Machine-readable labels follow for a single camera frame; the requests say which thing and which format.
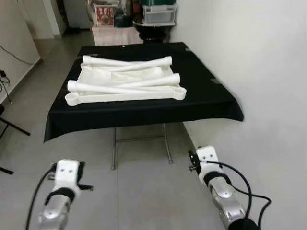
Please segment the grey metal table frame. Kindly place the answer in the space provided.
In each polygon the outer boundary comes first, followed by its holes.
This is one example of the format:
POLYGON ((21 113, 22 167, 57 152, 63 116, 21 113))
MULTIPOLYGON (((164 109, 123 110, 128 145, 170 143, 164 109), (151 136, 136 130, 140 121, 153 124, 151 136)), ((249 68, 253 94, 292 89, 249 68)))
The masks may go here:
POLYGON ((153 140, 153 139, 161 139, 161 138, 163 138, 164 141, 165 141, 167 160, 168 160, 169 164, 173 164, 174 163, 173 156, 172 156, 171 151, 170 151, 169 140, 168 140, 168 137, 167 137, 167 124, 162 123, 161 127, 162 127, 162 134, 149 135, 149 136, 144 136, 144 137, 133 137, 133 138, 118 138, 117 132, 118 132, 119 128, 114 127, 112 129, 112 131, 113 131, 113 153, 112 153, 112 162, 111 162, 110 168, 112 170, 116 170, 116 168, 117 168, 117 162, 118 162, 118 160, 117 160, 117 156, 118 156, 117 146, 118 146, 118 144, 123 143, 123 142, 140 141, 140 140, 153 140))

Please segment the black round stool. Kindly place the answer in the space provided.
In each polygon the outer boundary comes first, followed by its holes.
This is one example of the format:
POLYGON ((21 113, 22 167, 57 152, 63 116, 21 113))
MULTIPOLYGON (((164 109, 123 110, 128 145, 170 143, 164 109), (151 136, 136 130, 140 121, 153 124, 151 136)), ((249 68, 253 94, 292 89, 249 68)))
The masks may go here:
POLYGON ((134 18, 132 25, 138 31, 144 44, 167 43, 170 40, 170 31, 176 23, 145 24, 142 18, 134 18))

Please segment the pink cloth cover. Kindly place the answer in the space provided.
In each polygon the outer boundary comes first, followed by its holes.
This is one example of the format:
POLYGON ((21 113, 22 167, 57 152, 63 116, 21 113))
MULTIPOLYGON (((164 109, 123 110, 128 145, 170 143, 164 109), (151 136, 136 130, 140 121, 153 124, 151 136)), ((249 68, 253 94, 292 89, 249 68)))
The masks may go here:
POLYGON ((114 28, 108 26, 92 27, 95 46, 117 46, 125 43, 142 44, 138 31, 134 27, 114 28))

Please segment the black chair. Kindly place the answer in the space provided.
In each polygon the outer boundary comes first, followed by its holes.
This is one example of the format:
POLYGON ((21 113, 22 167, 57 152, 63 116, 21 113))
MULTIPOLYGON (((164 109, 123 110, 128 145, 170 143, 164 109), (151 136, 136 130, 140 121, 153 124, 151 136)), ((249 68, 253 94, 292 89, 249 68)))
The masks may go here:
MULTIPOLYGON (((5 124, 5 127, 4 129, 2 130, 2 132, 0 132, 0 140, 2 139, 2 137, 4 136, 4 134, 6 134, 6 131, 9 127, 12 127, 13 129, 16 129, 17 131, 19 132, 22 132, 24 135, 26 136, 30 136, 31 133, 22 129, 21 127, 13 124, 12 122, 8 121, 8 120, 5 120, 4 118, 2 118, 2 113, 6 110, 6 108, 4 107, 4 105, 2 105, 0 103, 0 121, 3 122, 5 124)), ((0 171, 2 171, 3 173, 6 173, 6 174, 9 174, 9 175, 13 175, 14 172, 9 170, 9 169, 6 169, 4 167, 0 167, 0 171)))

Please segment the white plastic children table top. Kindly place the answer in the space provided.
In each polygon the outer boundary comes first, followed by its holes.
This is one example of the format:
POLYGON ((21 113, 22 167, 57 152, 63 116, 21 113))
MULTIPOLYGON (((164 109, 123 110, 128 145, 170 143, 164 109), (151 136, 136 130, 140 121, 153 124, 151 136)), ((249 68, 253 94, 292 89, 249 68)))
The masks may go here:
MULTIPOLYGON (((111 66, 80 64, 80 73, 74 81, 87 85, 112 86, 123 83, 143 81, 178 74, 171 70, 170 66, 152 67, 134 71, 112 72, 111 66)), ((85 103, 116 102, 116 101, 138 101, 154 99, 184 100, 187 89, 178 85, 175 91, 148 92, 148 93, 99 93, 99 92, 70 92, 65 95, 64 100, 69 106, 77 106, 85 103)))

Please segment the dark bag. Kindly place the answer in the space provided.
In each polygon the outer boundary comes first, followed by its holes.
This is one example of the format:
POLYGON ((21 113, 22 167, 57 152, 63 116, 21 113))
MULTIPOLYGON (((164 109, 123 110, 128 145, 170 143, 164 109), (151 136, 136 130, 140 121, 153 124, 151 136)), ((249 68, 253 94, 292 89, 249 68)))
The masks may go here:
POLYGON ((138 3, 131 3, 127 6, 118 6, 114 15, 115 28, 129 28, 134 23, 142 22, 142 7, 138 3))

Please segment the black tablecloth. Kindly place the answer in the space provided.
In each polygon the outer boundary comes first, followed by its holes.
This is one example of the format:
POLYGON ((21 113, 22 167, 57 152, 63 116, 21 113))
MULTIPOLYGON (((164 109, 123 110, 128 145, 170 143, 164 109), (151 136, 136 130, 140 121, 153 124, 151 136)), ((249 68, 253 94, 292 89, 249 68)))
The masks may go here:
POLYGON ((76 80, 83 55, 121 61, 145 61, 171 56, 171 69, 181 76, 180 86, 187 89, 184 100, 147 99, 103 103, 83 103, 69 106, 68 93, 62 85, 48 110, 44 141, 75 131, 90 129, 143 126, 213 118, 243 121, 239 102, 224 84, 210 81, 216 78, 201 62, 194 50, 183 42, 150 43, 118 46, 82 46, 72 62, 66 81, 76 80))

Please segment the red printed box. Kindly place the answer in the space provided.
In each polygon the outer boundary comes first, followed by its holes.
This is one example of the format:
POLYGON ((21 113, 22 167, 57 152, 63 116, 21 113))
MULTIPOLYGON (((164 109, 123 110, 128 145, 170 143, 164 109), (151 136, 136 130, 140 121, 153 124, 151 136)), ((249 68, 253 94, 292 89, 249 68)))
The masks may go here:
POLYGON ((114 26, 117 4, 100 5, 94 4, 94 24, 95 26, 114 26))

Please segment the grey plastic storage box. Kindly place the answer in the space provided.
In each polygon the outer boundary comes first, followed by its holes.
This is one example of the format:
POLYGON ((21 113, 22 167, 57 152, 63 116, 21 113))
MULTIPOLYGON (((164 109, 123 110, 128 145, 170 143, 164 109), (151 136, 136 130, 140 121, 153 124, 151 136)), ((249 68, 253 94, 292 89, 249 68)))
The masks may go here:
POLYGON ((172 26, 176 22, 177 5, 143 6, 144 25, 172 26))

